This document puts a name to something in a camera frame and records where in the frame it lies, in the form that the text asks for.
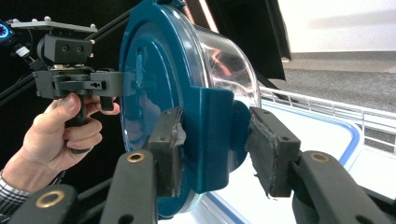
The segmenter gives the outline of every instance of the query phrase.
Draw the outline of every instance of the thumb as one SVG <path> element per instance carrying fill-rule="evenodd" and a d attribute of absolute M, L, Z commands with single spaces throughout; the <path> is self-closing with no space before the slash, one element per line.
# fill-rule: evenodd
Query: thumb
<path fill-rule="evenodd" d="M 78 96 L 72 92 L 52 111 L 40 116 L 40 126 L 47 132 L 55 132 L 61 125 L 75 117 L 80 108 L 81 102 Z"/>

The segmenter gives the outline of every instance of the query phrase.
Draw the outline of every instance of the finger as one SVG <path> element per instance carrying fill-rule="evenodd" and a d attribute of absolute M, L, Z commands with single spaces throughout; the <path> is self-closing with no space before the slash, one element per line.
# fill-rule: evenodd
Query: finger
<path fill-rule="evenodd" d="M 81 108 L 80 100 L 74 93 L 70 93 L 64 100 L 57 103 L 49 113 L 37 116 L 33 122 L 33 126 L 38 132 L 54 133 L 64 123 L 75 117 Z"/>
<path fill-rule="evenodd" d="M 78 141 L 67 141 L 66 146 L 73 149 L 87 149 L 98 145 L 102 141 L 103 137 L 100 133 L 95 134 L 86 139 Z"/>
<path fill-rule="evenodd" d="M 95 95 L 85 95 L 84 96 L 84 103 L 86 105 L 93 103 L 93 102 L 100 103 L 100 96 L 95 96 Z"/>
<path fill-rule="evenodd" d="M 94 136 L 102 130 L 102 123 L 97 119 L 87 118 L 88 123 L 79 127 L 64 130 L 65 140 L 79 141 Z"/>
<path fill-rule="evenodd" d="M 54 110 L 61 102 L 62 102 L 62 99 L 52 101 L 52 103 L 47 107 L 47 109 L 44 111 L 44 113 L 49 113 L 49 112 L 51 112 L 51 111 Z"/>
<path fill-rule="evenodd" d="M 100 111 L 104 115 L 118 115 L 120 113 L 120 105 L 113 103 L 113 110 L 107 111 L 103 110 L 101 104 L 99 103 L 90 103 L 86 105 L 87 116 L 90 116 L 98 111 Z"/>

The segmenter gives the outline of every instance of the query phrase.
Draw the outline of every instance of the clear plastic container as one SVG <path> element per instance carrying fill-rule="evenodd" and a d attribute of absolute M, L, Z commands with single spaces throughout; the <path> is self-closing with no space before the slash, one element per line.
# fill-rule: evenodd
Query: clear plastic container
<path fill-rule="evenodd" d="M 254 70 L 244 52 L 233 41 L 199 26 L 194 26 L 210 88 L 230 90 L 235 100 L 247 106 L 260 106 L 260 91 Z"/>

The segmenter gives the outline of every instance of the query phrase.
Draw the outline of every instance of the black handle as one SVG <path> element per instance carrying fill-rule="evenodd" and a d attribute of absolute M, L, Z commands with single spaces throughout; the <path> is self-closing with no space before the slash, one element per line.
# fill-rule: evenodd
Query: black handle
<path fill-rule="evenodd" d="M 78 114 L 75 117 L 73 117 L 72 119 L 68 120 L 65 123 L 66 128 L 67 127 L 79 127 L 79 126 L 87 124 L 86 109 L 85 109 L 85 104 L 84 104 L 84 96 L 79 95 L 78 97 L 79 97 L 79 100 L 81 101 L 81 109 L 78 111 Z M 71 152 L 73 154 L 81 154 L 81 153 L 88 152 L 91 149 L 90 148 L 86 148 L 86 149 L 70 148 L 70 150 L 71 150 Z"/>

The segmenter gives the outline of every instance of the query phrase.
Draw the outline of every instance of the blue trim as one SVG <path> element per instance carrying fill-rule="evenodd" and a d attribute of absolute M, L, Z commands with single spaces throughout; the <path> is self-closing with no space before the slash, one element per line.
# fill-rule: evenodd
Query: blue trim
<path fill-rule="evenodd" d="M 287 111 L 293 114 L 297 114 L 297 115 L 301 115 L 310 119 L 317 119 L 317 120 L 321 120 L 321 121 L 325 121 L 328 122 L 330 124 L 335 124 L 338 125 L 340 127 L 343 127 L 347 130 L 349 130 L 349 132 L 352 135 L 352 140 L 349 142 L 348 146 L 346 147 L 346 150 L 344 151 L 343 155 L 341 156 L 341 158 L 339 159 L 340 163 L 342 165 L 345 165 L 347 163 L 347 161 L 349 160 L 350 156 L 352 155 L 352 153 L 355 151 L 355 149 L 357 148 L 357 146 L 359 145 L 359 141 L 361 140 L 361 135 L 359 133 L 358 130 L 356 130 L 356 128 L 354 126 L 352 126 L 349 123 L 343 122 L 339 119 L 330 119 L 330 118 L 326 118 L 320 115 L 316 115 L 316 114 L 310 114 L 307 113 L 305 111 L 298 111 L 298 110 L 291 110 L 288 108 L 282 108 L 280 106 L 276 106 L 276 105 L 263 105 L 263 106 L 269 106 L 275 109 L 279 109 L 279 110 L 283 110 L 283 111 Z"/>
<path fill-rule="evenodd" d="M 245 222 L 242 221 L 233 211 L 231 211 L 224 203 L 222 203 L 219 199 L 217 199 L 212 193 L 208 192 L 206 197 L 212 201 L 227 217 L 229 217 L 233 222 L 236 224 L 244 224 Z"/>
<path fill-rule="evenodd" d="M 5 25 L 3 25 L 3 24 L 0 24 L 0 27 L 3 27 L 3 29 L 6 31 L 5 34 L 0 35 L 0 38 L 6 38 L 6 37 L 9 35 L 9 30 L 8 30 L 8 28 L 7 28 Z"/>

